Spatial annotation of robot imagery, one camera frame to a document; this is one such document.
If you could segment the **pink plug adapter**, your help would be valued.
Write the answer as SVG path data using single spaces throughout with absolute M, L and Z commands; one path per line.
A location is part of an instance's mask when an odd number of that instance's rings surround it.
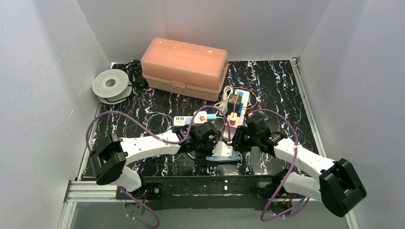
M 229 122 L 229 126 L 232 128 L 237 128 L 243 124 L 243 120 L 237 115 L 237 113 L 234 112 L 227 116 L 227 121 Z

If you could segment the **light blue power strip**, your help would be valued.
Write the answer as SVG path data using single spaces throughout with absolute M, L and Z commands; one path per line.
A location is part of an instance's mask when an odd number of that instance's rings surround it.
M 235 162 L 240 160 L 242 157 L 242 154 L 240 152 L 235 151 L 234 154 L 230 157 L 225 157 L 225 156 L 207 156 L 206 160 L 207 161 L 213 161 L 213 162 L 218 162 L 218 163 L 225 163 L 225 162 Z

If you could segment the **white usb charging hub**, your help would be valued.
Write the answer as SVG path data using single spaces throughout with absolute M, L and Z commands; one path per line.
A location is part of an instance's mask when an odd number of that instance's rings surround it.
M 175 116 L 173 118 L 173 126 L 184 126 L 189 125 L 192 122 L 192 116 Z

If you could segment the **white long power strip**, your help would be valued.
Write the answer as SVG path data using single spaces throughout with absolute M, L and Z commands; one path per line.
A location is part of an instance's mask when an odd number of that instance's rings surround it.
M 250 93 L 248 91 L 236 89 L 229 96 L 226 102 L 227 123 L 224 127 L 223 138 L 233 138 L 239 126 L 245 124 L 245 114 L 250 102 Z

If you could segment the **dark green cube charger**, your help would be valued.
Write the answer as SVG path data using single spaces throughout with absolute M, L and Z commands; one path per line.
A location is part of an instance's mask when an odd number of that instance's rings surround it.
M 228 110 L 234 111 L 236 105 L 241 104 L 242 96 L 239 94 L 231 94 L 227 102 Z

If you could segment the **pink translucent plastic storage box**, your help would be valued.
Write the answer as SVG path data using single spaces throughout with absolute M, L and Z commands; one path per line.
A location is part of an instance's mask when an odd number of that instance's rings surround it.
M 215 102 L 228 71 L 227 51 L 154 38 L 142 56 L 142 76 L 151 88 Z

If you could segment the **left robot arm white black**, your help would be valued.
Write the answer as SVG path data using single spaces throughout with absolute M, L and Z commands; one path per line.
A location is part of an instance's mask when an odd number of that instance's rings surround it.
M 229 146 L 221 140 L 221 132 L 212 123 L 184 125 L 155 136 L 119 138 L 109 136 L 109 143 L 90 153 L 90 162 L 97 185 L 115 184 L 128 192 L 145 188 L 141 175 L 128 164 L 149 157 L 195 153 L 195 163 L 214 166 L 208 156 L 227 156 Z

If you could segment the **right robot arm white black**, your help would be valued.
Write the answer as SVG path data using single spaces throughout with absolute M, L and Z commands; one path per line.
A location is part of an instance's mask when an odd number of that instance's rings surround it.
M 344 158 L 335 161 L 296 145 L 287 135 L 271 131 L 259 114 L 249 116 L 246 125 L 237 128 L 232 141 L 239 152 L 258 147 L 263 153 L 287 161 L 291 167 L 306 173 L 303 176 L 282 170 L 267 185 L 254 188 L 259 198 L 299 194 L 322 202 L 332 214 L 343 217 L 367 197 L 350 161 Z

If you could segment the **blue plug adapter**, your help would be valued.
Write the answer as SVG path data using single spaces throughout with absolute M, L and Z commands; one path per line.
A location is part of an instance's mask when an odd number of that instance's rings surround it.
M 243 104 L 236 105 L 234 112 L 237 114 L 237 116 L 240 116 L 242 111 L 243 111 Z

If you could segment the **white cube charger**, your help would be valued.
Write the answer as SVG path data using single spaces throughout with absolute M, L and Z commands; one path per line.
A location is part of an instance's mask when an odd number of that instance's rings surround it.
M 195 117 L 193 119 L 193 123 L 195 125 L 201 125 L 208 121 L 208 118 L 207 118 L 208 114 L 206 111 L 199 111 L 199 112 L 195 112 L 194 114 L 195 114 Z

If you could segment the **small light blue charger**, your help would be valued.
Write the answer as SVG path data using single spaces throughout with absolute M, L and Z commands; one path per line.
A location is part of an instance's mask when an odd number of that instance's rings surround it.
M 217 114 L 207 114 L 207 121 L 216 121 Z

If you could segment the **grey filament spool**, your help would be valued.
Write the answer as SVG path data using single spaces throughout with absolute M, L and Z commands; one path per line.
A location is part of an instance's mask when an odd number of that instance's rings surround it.
M 93 93 L 104 104 L 118 104 L 129 98 L 132 83 L 127 73 L 119 69 L 110 69 L 100 73 L 92 83 Z

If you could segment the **aluminium frame rail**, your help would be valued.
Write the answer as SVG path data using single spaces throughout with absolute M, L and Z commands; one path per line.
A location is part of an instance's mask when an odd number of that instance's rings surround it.
M 99 186 L 95 181 L 70 181 L 64 202 L 117 202 L 117 186 Z

